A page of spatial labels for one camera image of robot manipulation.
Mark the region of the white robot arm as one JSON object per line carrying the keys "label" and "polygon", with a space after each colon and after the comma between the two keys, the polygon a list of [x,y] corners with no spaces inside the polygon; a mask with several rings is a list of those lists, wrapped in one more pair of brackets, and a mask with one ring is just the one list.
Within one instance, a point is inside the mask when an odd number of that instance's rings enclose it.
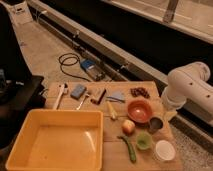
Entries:
{"label": "white robot arm", "polygon": [[210,120],[206,122],[213,126],[213,86],[207,83],[210,76],[210,68],[203,62],[193,62],[171,70],[161,95],[165,109],[181,109],[187,100],[191,100],[210,114]]}

